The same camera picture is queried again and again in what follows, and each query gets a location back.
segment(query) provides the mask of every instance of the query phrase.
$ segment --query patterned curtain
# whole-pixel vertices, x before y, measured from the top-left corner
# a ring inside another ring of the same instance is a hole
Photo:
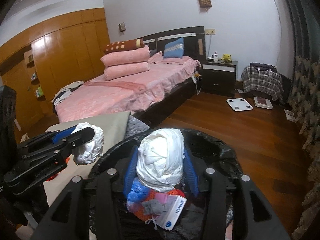
[[[313,163],[308,180],[314,182],[302,205],[294,240],[300,239],[320,211],[320,10],[312,0],[287,0],[295,36],[296,62],[288,99],[306,141],[302,148]]]

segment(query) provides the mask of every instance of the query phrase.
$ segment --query black trash bag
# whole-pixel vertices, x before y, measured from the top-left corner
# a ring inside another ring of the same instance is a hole
[[[127,158],[132,147],[139,146],[143,138],[154,130],[148,130],[129,137],[113,146],[93,166],[88,178],[95,178],[105,170],[114,168],[118,160]],[[243,175],[241,166],[236,158],[236,152],[223,141],[197,130],[180,130],[183,134],[185,145],[188,145],[194,157],[202,158],[208,166],[218,170],[229,179],[238,179]],[[144,221],[138,219],[133,213],[128,212],[123,194],[114,193],[113,200],[124,239],[199,239],[203,229],[204,214],[209,202],[209,193],[200,193],[197,197],[194,197],[189,190],[185,174],[180,184],[175,188],[185,193],[187,202],[172,231],[167,231],[160,227],[156,231],[153,223],[146,225]],[[93,233],[95,233],[94,214],[95,197],[92,197],[89,225]],[[227,192],[226,225],[229,225],[232,219],[232,194]]]

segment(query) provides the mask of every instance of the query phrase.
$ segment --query black headboard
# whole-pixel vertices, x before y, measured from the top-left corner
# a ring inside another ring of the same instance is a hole
[[[154,33],[141,38],[143,38],[145,44],[149,46],[150,50],[157,49],[159,51],[164,52],[164,46],[167,43],[171,41],[175,41],[180,37],[183,37],[184,39],[184,56],[189,56],[192,59],[197,59],[199,61],[206,60],[207,57],[206,57],[203,26],[169,30],[165,32]]]

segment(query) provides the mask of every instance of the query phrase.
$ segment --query power outlet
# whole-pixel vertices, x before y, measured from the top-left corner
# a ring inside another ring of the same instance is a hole
[[[215,29],[205,29],[204,34],[216,34],[216,30]]]

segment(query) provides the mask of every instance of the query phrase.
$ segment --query silver bolt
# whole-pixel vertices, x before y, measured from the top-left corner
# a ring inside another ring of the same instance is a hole
[[[109,169],[109,170],[107,171],[107,173],[108,173],[109,175],[115,175],[115,174],[117,173],[117,170],[114,169],[114,168],[111,168],[111,169]]]
[[[249,181],[250,180],[250,177],[248,175],[242,175],[241,176],[241,179],[245,182]]]
[[[74,176],[72,178],[72,182],[74,182],[74,183],[78,183],[79,181],[81,181],[81,177],[80,176]]]
[[[208,173],[208,174],[210,174],[210,175],[212,175],[212,174],[214,174],[216,171],[215,171],[213,168],[207,168],[207,169],[205,170],[205,172]]]

